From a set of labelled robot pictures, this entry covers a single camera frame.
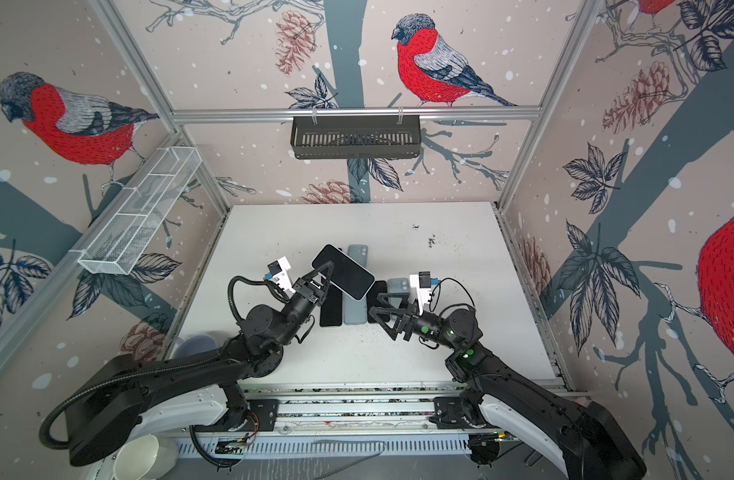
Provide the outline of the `black phone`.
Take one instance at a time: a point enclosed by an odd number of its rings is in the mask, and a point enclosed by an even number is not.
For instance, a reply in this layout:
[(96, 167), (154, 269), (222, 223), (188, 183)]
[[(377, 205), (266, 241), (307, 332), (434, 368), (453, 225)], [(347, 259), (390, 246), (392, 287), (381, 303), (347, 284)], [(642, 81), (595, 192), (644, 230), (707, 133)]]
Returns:
[[(376, 280), (367, 294), (367, 312), (369, 313), (373, 307), (383, 308), (386, 306), (382, 300), (382, 294), (387, 293), (387, 282), (385, 280)], [(368, 314), (368, 323), (376, 324), (375, 319)]]
[(331, 244), (325, 245), (311, 266), (314, 268), (324, 262), (334, 263), (331, 282), (354, 300), (366, 296), (375, 282), (374, 275), (366, 267), (360, 266), (347, 255), (347, 249), (343, 252)]
[(319, 324), (322, 328), (339, 327), (343, 324), (343, 300), (336, 293), (329, 295), (320, 309)]

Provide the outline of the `light blue phone case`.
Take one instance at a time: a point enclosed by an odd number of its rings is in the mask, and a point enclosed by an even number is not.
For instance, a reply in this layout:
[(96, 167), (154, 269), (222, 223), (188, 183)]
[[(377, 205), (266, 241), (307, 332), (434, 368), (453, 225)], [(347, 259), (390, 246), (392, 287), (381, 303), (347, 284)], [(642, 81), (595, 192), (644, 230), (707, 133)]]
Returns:
[(387, 292), (391, 295), (409, 296), (411, 292), (409, 279), (406, 277), (388, 279)]
[(363, 325), (368, 322), (367, 296), (360, 300), (354, 300), (345, 295), (342, 300), (342, 323), (344, 325)]
[(367, 266), (368, 246), (363, 244), (352, 244), (347, 248), (347, 255), (362, 267)]

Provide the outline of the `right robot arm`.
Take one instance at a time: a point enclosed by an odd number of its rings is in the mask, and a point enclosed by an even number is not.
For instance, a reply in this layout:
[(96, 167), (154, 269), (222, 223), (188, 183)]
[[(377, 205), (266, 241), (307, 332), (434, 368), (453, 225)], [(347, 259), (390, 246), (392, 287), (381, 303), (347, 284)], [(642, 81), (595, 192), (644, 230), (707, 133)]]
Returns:
[(369, 314), (391, 338), (417, 335), (451, 349), (445, 366), (466, 387), (461, 399), (470, 424), (515, 435), (568, 479), (645, 477), (645, 462), (605, 407), (560, 397), (509, 367), (482, 344), (474, 308), (459, 305), (441, 316), (382, 301)]

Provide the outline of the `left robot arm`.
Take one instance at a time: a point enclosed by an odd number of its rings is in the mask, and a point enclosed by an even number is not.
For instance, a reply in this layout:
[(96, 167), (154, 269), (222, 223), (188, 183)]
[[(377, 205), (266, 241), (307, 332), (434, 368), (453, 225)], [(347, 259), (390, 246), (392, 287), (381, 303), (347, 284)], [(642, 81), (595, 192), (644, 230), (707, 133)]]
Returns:
[(334, 264), (325, 262), (299, 278), (281, 310), (253, 307), (240, 320), (241, 331), (214, 350), (180, 359), (142, 363), (129, 355), (113, 358), (70, 398), (65, 409), (67, 449), (72, 466), (86, 466), (121, 447), (145, 412), (184, 394), (217, 386), (226, 395), (217, 423), (237, 424), (247, 409), (237, 383), (262, 378), (281, 363), (285, 346), (300, 340), (299, 330), (326, 299)]

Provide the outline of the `lavender cup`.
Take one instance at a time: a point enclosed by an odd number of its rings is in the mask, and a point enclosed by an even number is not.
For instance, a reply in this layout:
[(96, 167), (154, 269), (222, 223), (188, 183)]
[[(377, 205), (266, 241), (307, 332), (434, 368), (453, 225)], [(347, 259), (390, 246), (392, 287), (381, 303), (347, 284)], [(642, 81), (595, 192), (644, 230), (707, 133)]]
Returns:
[(218, 348), (217, 341), (208, 334), (197, 334), (185, 339), (175, 350), (174, 358), (209, 352)]

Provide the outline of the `white bowl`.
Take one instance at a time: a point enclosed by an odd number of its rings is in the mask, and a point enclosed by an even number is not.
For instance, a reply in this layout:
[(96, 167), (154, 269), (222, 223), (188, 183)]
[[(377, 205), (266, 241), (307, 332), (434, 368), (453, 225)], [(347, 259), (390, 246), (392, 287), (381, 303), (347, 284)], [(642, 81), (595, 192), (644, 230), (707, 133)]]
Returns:
[(178, 460), (175, 441), (146, 435), (125, 444), (116, 456), (113, 475), (118, 480), (160, 479)]

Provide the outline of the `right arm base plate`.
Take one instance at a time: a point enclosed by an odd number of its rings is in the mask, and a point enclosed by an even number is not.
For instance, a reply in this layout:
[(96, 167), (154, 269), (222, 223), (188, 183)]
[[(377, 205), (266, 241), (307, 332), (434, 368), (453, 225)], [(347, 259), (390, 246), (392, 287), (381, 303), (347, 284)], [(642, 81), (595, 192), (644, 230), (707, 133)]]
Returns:
[(435, 397), (428, 421), (442, 430), (494, 430), (495, 426), (485, 420), (480, 410), (481, 403), (482, 398)]

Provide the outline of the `black wall basket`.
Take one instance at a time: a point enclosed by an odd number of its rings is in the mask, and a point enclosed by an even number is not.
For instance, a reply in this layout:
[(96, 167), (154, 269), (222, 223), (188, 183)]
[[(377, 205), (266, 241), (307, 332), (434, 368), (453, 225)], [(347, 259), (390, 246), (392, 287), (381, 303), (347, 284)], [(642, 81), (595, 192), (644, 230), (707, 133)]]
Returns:
[(297, 117), (290, 145), (299, 160), (415, 158), (421, 151), (420, 118)]

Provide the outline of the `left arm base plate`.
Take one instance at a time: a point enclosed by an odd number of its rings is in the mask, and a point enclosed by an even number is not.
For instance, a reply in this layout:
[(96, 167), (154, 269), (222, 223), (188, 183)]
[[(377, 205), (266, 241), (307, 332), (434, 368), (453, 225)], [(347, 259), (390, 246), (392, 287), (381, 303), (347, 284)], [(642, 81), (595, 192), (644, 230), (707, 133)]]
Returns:
[(224, 417), (224, 430), (229, 432), (271, 432), (274, 430), (280, 403), (276, 399), (245, 400), (231, 407)]

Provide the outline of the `white mesh wall basket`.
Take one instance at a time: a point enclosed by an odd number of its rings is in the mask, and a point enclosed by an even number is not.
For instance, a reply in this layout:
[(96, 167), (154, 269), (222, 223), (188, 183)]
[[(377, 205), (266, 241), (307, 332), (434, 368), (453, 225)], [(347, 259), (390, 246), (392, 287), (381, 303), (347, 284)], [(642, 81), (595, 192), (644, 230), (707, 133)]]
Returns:
[(160, 149), (143, 179), (124, 188), (123, 202), (78, 263), (91, 274), (128, 275), (202, 163), (194, 147)]

